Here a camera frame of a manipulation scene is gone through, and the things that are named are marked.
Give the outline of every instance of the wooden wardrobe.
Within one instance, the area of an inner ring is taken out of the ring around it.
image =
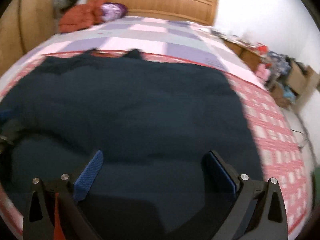
[[[0,18],[0,76],[54,30],[53,0],[12,0]]]

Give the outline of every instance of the wooden cabinet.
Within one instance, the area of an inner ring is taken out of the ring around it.
[[[53,0],[12,0],[0,18],[0,76],[52,35]]]
[[[53,0],[21,0],[21,35],[25,52],[54,35]]]
[[[252,72],[256,72],[258,65],[261,63],[261,57],[259,54],[251,51],[244,45],[235,43],[229,40],[223,40],[225,45],[231,49],[247,66],[251,69]]]
[[[249,49],[243,48],[240,59],[248,65],[252,72],[256,72],[258,65],[261,63],[261,57]]]
[[[19,29],[20,0],[12,0],[0,18],[0,76],[23,56]]]

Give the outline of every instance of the white wall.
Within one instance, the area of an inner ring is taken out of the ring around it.
[[[215,27],[238,36],[250,32],[254,41],[320,71],[320,32],[300,0],[220,0]],[[319,109],[320,93],[316,91],[301,117],[320,164]]]

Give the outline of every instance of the bed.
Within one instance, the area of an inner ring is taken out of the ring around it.
[[[109,0],[128,7],[128,16],[90,29],[56,34],[18,60],[0,79],[0,98],[47,56],[72,57],[96,48],[105,57],[140,49],[146,60],[194,63],[219,69],[238,94],[267,180],[278,179],[289,233],[307,213],[308,185],[297,141],[259,79],[223,41],[209,34],[218,0]],[[23,216],[3,189],[0,214],[22,239]]]

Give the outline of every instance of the red jacket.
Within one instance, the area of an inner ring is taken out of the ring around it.
[[[107,0],[90,0],[68,10],[59,21],[60,33],[70,33],[90,28],[103,22],[101,5]]]

